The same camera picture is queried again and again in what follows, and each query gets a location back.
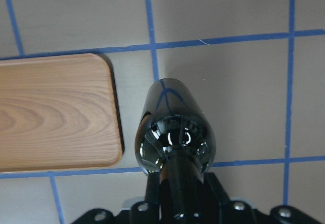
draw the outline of black mount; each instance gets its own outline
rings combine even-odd
[[[214,173],[212,130],[190,92],[176,79],[161,79],[148,92],[135,141],[148,175],[145,200],[117,216],[86,212],[73,224],[321,224],[291,206],[265,215],[232,201]]]

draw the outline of grid lines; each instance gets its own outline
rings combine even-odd
[[[260,40],[273,40],[273,39],[288,39],[288,61],[287,61],[288,77],[287,77],[286,125],[285,125],[286,148],[285,148],[284,158],[257,159],[257,160],[233,161],[233,162],[216,162],[213,164],[212,167],[236,167],[236,166],[246,166],[246,165],[283,164],[284,165],[283,204],[288,204],[290,163],[325,161],[325,155],[309,156],[309,157],[292,157],[292,158],[290,157],[291,113],[292,113],[291,104],[293,99],[295,37],[325,35],[325,30],[323,29],[295,30],[295,0],[289,0],[289,24],[288,24],[289,27],[287,33],[243,35],[243,36],[233,36],[233,37],[218,37],[218,38],[211,38],[211,39],[156,43],[151,0],[145,0],[147,22],[148,22],[148,33],[149,33],[149,40],[150,40],[149,44],[141,44],[141,45],[135,44],[127,47],[103,47],[103,48],[67,50],[67,51],[58,51],[58,52],[44,52],[44,53],[36,53],[36,54],[24,53],[23,43],[20,37],[19,27],[15,18],[12,0],[6,0],[6,4],[10,15],[12,29],[14,31],[16,46],[19,51],[19,55],[1,58],[0,60],[35,58],[35,57],[46,57],[46,56],[56,56],[56,55],[70,55],[70,54],[81,54],[81,53],[105,54],[105,53],[116,53],[116,52],[150,50],[151,58],[152,58],[152,71],[153,71],[153,77],[155,81],[159,79],[157,53],[156,53],[157,49],[217,45],[217,44],[224,44],[224,43],[249,42],[249,41],[260,41]],[[114,173],[141,172],[141,171],[142,171],[141,168],[134,167],[134,168],[117,168],[117,169],[74,170],[74,171],[4,173],[4,174],[0,174],[0,179],[48,177],[51,182],[53,196],[55,199],[60,223],[64,224],[64,217],[63,217],[61,204],[59,200],[59,194],[55,183],[55,177],[75,176],[75,175],[94,175],[94,174],[114,174]]]

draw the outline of screw head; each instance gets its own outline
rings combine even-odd
[[[234,203],[234,208],[236,210],[244,210],[245,209],[245,204],[243,202],[240,202],[240,201],[236,201]]]
[[[148,208],[149,208],[148,203],[142,203],[141,205],[138,206],[139,211],[146,211],[148,210]]]
[[[291,217],[291,211],[287,208],[281,208],[279,209],[279,215],[282,217],[289,218]]]
[[[106,212],[102,211],[102,212],[98,213],[97,215],[95,215],[94,220],[101,221],[101,220],[104,220],[106,218],[106,216],[107,216]]]

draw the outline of wooden cutting board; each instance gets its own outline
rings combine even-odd
[[[97,55],[0,61],[0,172],[118,163],[116,103]]]

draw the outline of blue tape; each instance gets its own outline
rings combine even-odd
[[[2,173],[0,179],[10,178],[30,178],[30,177],[48,177],[48,172],[30,172],[30,173]]]
[[[58,194],[57,188],[56,188],[55,178],[54,178],[52,171],[49,171],[48,174],[49,174],[49,178],[50,178],[50,182],[51,182],[51,186],[52,186],[53,197],[55,200],[58,218],[60,220],[60,223],[64,224],[64,217],[63,217],[63,212],[62,212],[61,203],[60,203],[60,199],[59,199],[59,194]]]
[[[76,54],[86,54],[86,53],[105,54],[105,53],[129,52],[129,51],[140,51],[140,50],[149,50],[149,49],[150,49],[150,45],[148,44],[130,45],[126,47],[104,47],[104,48],[81,49],[81,50],[43,52],[37,54],[11,56],[6,58],[1,58],[0,60],[49,57],[49,56],[57,56],[57,55],[76,55]]]
[[[290,141],[291,141],[291,115],[294,81],[294,48],[295,48],[295,0],[289,0],[289,39],[288,39],[288,72],[287,72],[287,98],[285,123],[285,163],[283,176],[283,204],[288,204],[289,178],[290,178]]]
[[[202,45],[216,45],[216,44],[245,42],[245,41],[286,39],[288,37],[289,37],[288,33],[243,35],[243,36],[222,37],[222,38],[213,38],[213,39],[158,43],[158,44],[156,44],[156,48],[157,49],[168,49],[168,48],[202,46]]]
[[[289,158],[290,163],[325,161],[325,155]]]
[[[146,2],[148,28],[149,28],[149,39],[150,39],[150,50],[151,50],[151,58],[152,58],[153,78],[155,81],[158,81],[159,80],[159,72],[158,72],[157,51],[156,51],[156,46],[155,46],[156,41],[155,41],[155,35],[154,35],[152,5],[151,5],[151,0],[145,0],[145,2]]]
[[[140,167],[130,167],[130,168],[114,168],[114,169],[57,171],[57,172],[53,172],[53,175],[54,176],[79,176],[79,175],[96,175],[96,174],[112,174],[112,173],[127,173],[127,172],[142,172],[142,169]]]
[[[316,35],[325,35],[325,30],[324,29],[311,29],[311,30],[295,31],[295,37],[316,36]]]
[[[6,3],[7,3],[7,8],[8,8],[8,12],[9,12],[9,17],[10,17],[12,29],[14,31],[14,35],[15,35],[15,39],[16,39],[17,49],[18,49],[19,55],[22,56],[25,53],[24,53],[24,49],[22,47],[22,41],[21,41],[21,38],[20,38],[20,32],[19,32],[17,21],[16,21],[14,7],[12,5],[11,0],[6,0]]]
[[[234,161],[234,162],[215,162],[212,167],[238,167],[249,165],[267,165],[267,164],[280,164],[284,163],[285,159],[253,159],[246,161]]]

